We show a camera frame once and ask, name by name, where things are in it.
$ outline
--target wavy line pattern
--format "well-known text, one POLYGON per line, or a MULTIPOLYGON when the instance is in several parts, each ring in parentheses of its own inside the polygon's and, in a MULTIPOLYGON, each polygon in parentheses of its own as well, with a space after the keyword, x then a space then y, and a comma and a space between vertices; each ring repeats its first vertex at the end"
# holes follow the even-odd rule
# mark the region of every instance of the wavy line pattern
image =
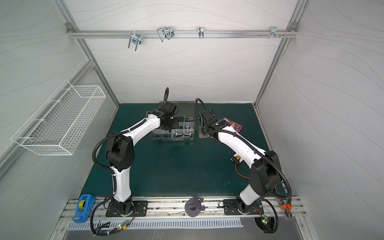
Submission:
POLYGON ((384 236, 380 11, 377 0, 309 1, 259 105, 314 239, 384 236))
POLYGON ((166 86, 174 101, 199 96, 208 103, 251 103, 279 44, 270 39, 171 39, 150 41, 135 52, 126 48, 125 39, 87 43, 122 103, 157 102, 166 86))
POLYGON ((111 3, 104 0, 65 0, 82 30, 150 30, 204 26, 206 29, 285 29, 296 0, 134 0, 111 3))
MULTIPOLYGON (((5 0, 0 5, 1 156, 24 121, 87 59, 65 34, 64 21, 51 0, 5 0)), ((101 85, 92 71, 81 84, 101 85)), ((1 239, 50 237, 60 216, 57 210, 77 197, 92 162, 90 149, 105 136, 113 111, 108 98, 73 156, 20 153, 0 180, 0 204, 7 205, 0 208, 1 239), (23 229, 14 231, 15 222, 23 229)))

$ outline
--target yellow component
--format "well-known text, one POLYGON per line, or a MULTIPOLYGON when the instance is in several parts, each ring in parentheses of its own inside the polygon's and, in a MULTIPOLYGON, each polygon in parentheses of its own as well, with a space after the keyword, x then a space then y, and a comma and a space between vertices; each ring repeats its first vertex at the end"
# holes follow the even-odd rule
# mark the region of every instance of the yellow component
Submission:
POLYGON ((85 199, 79 202, 79 209, 84 209, 85 199))

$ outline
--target green table surface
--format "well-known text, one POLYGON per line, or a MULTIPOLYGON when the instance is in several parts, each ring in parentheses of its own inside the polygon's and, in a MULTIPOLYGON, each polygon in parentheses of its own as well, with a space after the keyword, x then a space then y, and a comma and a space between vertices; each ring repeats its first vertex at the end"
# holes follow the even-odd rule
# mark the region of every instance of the green table surface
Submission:
MULTIPOLYGON (((218 119, 226 117, 242 125, 240 134, 268 151, 251 104, 206 105, 218 119)), ((158 104, 121 104, 108 134, 129 128, 143 119, 146 111, 157 106, 158 104)), ((200 124, 196 111, 195 123, 200 124)), ((195 133, 193 142, 153 141, 148 134, 135 145, 135 161, 130 172, 133 196, 233 196, 247 186, 248 180, 237 175, 230 160, 234 152, 211 138, 198 138, 197 130, 195 133)), ((105 144, 101 147, 97 160, 107 165, 105 144)), ((246 163, 242 162, 237 170, 243 176, 249 176, 250 169, 246 163)), ((110 196, 110 172, 94 165, 81 194, 110 196)))

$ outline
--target white wire mesh basket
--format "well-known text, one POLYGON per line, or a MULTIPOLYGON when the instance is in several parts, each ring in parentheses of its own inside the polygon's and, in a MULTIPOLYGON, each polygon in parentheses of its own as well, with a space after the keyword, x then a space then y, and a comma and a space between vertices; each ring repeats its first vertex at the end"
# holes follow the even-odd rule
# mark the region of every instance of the white wire mesh basket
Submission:
POLYGON ((72 86, 68 81, 55 93, 11 137, 37 155, 73 155, 106 98, 99 86, 72 86), (58 99, 52 100, 55 93, 58 99))

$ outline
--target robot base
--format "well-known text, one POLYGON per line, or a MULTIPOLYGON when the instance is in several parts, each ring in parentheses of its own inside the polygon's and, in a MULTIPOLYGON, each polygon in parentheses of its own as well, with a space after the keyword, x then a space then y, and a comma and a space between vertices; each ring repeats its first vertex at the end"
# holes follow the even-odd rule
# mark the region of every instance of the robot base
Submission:
MULTIPOLYGON (((236 199, 224 199, 223 205, 224 205, 224 214, 225 215, 260 215, 258 211, 251 208, 250 212, 248 214, 243 214, 239 211, 236 199)), ((259 202, 254 202, 252 205, 254 208, 259 210, 262 214, 264 213, 263 205, 259 202)))
MULTIPOLYGON (((132 201, 133 208, 136 209, 136 217, 145 217, 147 214, 147 206, 148 206, 148 201, 132 201)), ((120 210, 118 210, 111 202, 108 205, 107 212, 105 213, 106 217, 133 217, 135 215, 134 211, 131 211, 128 216, 122 216, 120 215, 120 210)))

